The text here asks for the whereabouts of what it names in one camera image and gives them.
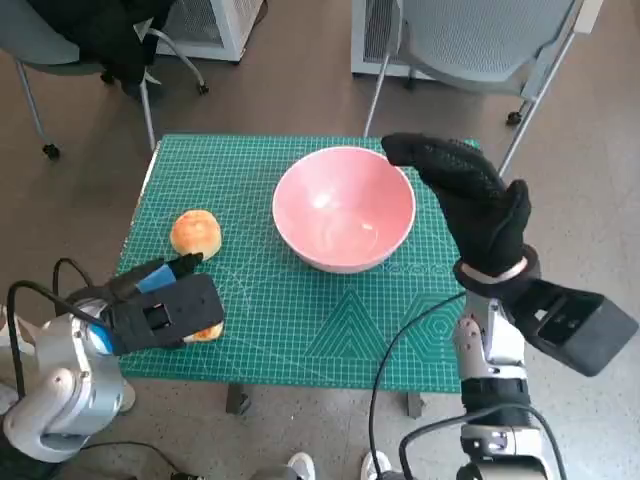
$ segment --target table leg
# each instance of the table leg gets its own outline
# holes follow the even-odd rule
[[[419,393],[407,392],[407,415],[413,419],[418,419],[422,416],[422,408],[424,407],[424,401]]]
[[[226,412],[232,415],[244,415],[251,406],[251,398],[247,386],[241,383],[230,383],[227,388]]]

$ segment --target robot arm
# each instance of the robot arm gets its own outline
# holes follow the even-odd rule
[[[152,261],[74,292],[70,302],[95,321],[62,313],[43,326],[35,338],[40,382],[2,422],[0,456],[13,460],[13,474],[16,465],[48,471],[111,423],[124,398],[118,356],[175,346],[223,321],[211,278],[192,274],[201,260],[193,257]]]
[[[391,164],[414,167],[435,193],[460,252],[454,274],[467,295],[453,341],[468,414],[530,406],[525,341],[593,376],[636,333],[637,323],[606,297],[539,279],[537,253],[524,243],[531,212],[524,181],[507,187],[482,152],[454,141],[394,134],[382,146]],[[471,462],[458,480],[552,478],[541,431],[521,408],[463,425],[461,444]]]

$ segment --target black glove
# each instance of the black glove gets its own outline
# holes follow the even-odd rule
[[[522,259],[531,213],[524,180],[505,188],[482,152],[456,141],[396,133],[382,148],[392,165],[415,168],[434,191],[464,263],[495,277]]]

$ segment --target gray chair back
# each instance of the gray chair back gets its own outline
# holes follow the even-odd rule
[[[80,49],[47,24],[26,0],[2,0],[0,49],[33,65],[78,61]]]
[[[398,56],[437,80],[472,90],[521,94],[509,83],[525,64],[559,46],[582,0],[394,0]]]

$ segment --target cutting mat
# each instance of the cutting mat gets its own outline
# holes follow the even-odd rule
[[[222,299],[224,337],[177,351],[125,356],[125,375],[245,384],[371,388],[387,345],[420,311],[459,290],[457,250],[435,196],[413,171],[417,214],[407,241],[357,275],[319,272],[280,239],[273,191],[296,160],[335,145],[382,152],[379,139],[165,136],[125,242],[120,271],[175,254],[169,232],[185,210],[213,212],[223,246],[201,271]],[[456,392],[451,330],[462,305],[445,307],[400,342],[382,387]]]

